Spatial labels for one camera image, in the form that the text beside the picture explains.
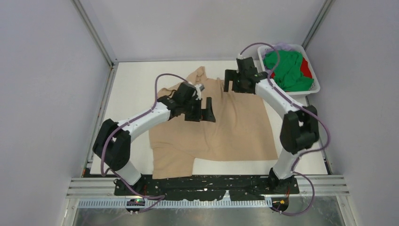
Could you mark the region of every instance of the table surface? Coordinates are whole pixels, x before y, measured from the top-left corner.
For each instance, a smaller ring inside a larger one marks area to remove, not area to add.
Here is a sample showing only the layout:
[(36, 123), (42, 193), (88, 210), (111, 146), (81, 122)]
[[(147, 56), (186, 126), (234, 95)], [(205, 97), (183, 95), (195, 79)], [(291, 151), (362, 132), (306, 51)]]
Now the table surface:
[[(224, 79), (225, 69), (236, 69), (236, 61), (160, 61), (160, 62), (126, 62), (119, 63), (111, 95), (105, 112), (105, 118), (119, 121), (149, 109), (154, 101), (155, 78), (161, 73), (174, 73), (187, 77), (198, 67), (204, 66), (208, 78)], [(178, 78), (164, 76), (158, 81), (158, 91), (180, 82)], [(307, 105), (304, 97), (296, 101)], [(264, 101), (270, 120), (277, 154), (281, 153), (279, 133), (282, 119)], [(148, 131), (140, 135), (131, 145), (130, 161), (142, 174), (152, 174), (153, 155), (150, 148)], [(277, 160), (269, 161), (210, 161), (195, 159), (193, 175), (265, 175)], [(302, 157), (296, 171), (303, 174), (327, 174), (321, 152), (310, 153)], [(100, 159), (94, 155), (91, 174), (100, 174)]]

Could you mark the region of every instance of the brown cloth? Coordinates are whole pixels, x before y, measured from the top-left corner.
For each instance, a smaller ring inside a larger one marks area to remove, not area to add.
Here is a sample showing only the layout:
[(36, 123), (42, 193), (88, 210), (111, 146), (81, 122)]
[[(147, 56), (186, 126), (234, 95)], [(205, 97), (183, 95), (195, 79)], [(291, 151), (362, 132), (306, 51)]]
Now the brown cloth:
[[(154, 154), (153, 179), (192, 175), (195, 158), (212, 161), (253, 161), (277, 159), (273, 133), (263, 100), (254, 94), (223, 92), (223, 81), (208, 79), (205, 68), (187, 80), (202, 83), (202, 107), (212, 97), (215, 122), (184, 121), (184, 115), (162, 123), (150, 132)], [(161, 89), (158, 96), (170, 95), (179, 84)]]

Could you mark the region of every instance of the white laundry basket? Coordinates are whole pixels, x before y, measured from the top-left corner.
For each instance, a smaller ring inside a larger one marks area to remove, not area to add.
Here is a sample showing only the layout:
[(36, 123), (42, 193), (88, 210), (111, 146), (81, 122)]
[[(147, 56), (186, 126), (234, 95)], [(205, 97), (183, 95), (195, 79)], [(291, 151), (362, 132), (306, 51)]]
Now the white laundry basket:
[[(312, 78), (314, 79), (314, 81), (313, 81), (313, 84), (312, 84), (311, 88), (310, 88), (308, 91), (287, 92), (287, 94), (290, 95), (291, 97), (305, 97), (305, 96), (307, 96), (308, 94), (319, 92), (319, 91), (320, 91), (319, 81), (317, 81), (316, 75), (315, 75), (315, 73), (314, 73), (314, 71), (313, 71), (313, 68), (312, 68), (312, 66), (311, 66), (311, 63), (309, 62), (308, 56), (307, 56), (306, 53), (305, 53), (305, 50), (304, 50), (303, 47), (300, 46), (300, 45), (289, 44), (289, 46), (291, 46), (293, 50), (302, 53), (302, 56), (303, 56), (303, 57), (305, 58), (305, 60), (308, 62), (308, 67), (309, 67), (309, 70), (310, 70), (310, 72), (311, 72), (311, 74), (312, 74)], [(258, 48), (259, 60), (260, 60), (260, 62), (261, 62), (262, 71), (264, 71), (264, 72), (265, 72), (266, 70), (265, 70), (265, 66), (264, 66), (264, 64), (263, 64), (263, 58), (264, 58), (264, 55), (265, 55), (267, 49), (270, 49), (270, 47), (268, 47), (268, 46), (261, 46), (261, 47)]]

